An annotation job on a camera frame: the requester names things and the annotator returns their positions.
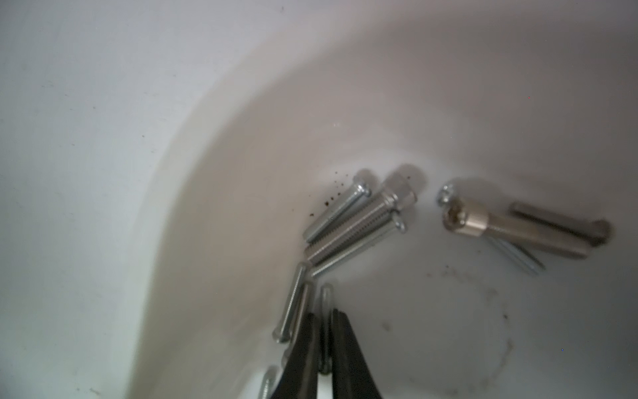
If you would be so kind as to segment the large silver bolt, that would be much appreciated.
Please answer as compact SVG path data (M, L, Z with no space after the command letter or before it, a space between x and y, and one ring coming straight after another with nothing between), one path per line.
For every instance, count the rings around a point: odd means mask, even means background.
M312 265L320 264L339 249L370 232L391 212L402 211L416 201L417 195L407 179L398 173L389 176L362 208L305 249L307 261Z

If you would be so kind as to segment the thin silver screw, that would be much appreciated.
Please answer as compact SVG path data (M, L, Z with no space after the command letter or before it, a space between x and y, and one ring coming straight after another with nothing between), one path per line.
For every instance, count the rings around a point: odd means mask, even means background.
M317 219L303 232L304 241L309 244L314 242L331 224L354 206L360 198L369 197L371 193L372 190L369 184L364 179L355 177L351 186L342 194L337 195L337 199L332 204L329 204L327 209L317 216Z
M307 271L310 269L310 264L307 262L300 262L293 274L290 289L284 303L282 315L272 332L272 338L277 343L286 343L291 340L291 326L296 314L296 308L300 299L302 286L306 280Z
M281 365L283 368L287 366L287 362L292 354L292 350L294 349L298 336L300 334L300 330L302 327L302 321L305 318L307 313L312 312L313 301L315 297L315 287L316 285L312 281L305 282L302 287L302 294L300 297L299 304L297 306L297 315L295 317L294 324L292 326L292 337L289 346L284 351L282 356Z
M385 222L385 224L374 229L372 232L358 239L353 244L349 244L342 251L320 263L319 266L312 268L308 272L307 276L309 279L319 279L324 274L327 274L337 266L344 264L358 254L365 252L367 249L370 249L388 236L396 232L399 234L405 234L406 231L407 225L403 217L399 212L392 212L390 214L390 219Z
M457 189L455 189L454 184L446 182L440 188L436 197L436 202L438 206L444 207L457 197L459 197L459 194ZM490 236L485 236L485 239L526 273L539 275L541 272L546 270L545 265L525 248L503 239L497 239Z

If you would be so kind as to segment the large nickel socket bolt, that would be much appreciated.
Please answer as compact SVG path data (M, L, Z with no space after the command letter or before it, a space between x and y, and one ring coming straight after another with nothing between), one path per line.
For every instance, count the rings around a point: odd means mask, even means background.
M448 231L468 237L489 237L568 259L586 259L592 246L573 234L513 216L494 214L482 204L454 198L442 207Z

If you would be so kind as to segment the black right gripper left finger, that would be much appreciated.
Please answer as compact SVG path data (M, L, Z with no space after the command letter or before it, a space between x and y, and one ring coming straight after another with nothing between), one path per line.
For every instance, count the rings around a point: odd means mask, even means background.
M321 358L321 325L315 314L302 319L297 341L272 399L317 399Z

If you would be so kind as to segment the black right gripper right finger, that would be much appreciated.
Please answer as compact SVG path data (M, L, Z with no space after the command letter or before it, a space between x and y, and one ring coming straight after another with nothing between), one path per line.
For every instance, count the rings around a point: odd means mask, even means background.
M335 399L382 399L349 317L332 311L330 323L332 396Z

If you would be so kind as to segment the small silver screw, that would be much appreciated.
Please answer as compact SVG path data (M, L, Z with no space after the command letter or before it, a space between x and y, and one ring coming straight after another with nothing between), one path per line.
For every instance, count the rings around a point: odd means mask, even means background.
M321 357L319 372L322 375L329 375L332 372L331 322L332 311L334 309L334 287L331 284L322 285L320 290L320 300Z

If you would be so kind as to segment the white plastic storage box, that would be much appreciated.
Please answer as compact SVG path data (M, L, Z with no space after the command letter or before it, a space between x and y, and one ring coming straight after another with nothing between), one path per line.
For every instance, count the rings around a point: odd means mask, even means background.
M252 397L294 307L385 398L637 395L637 4L364 3L267 43L151 186L128 398Z

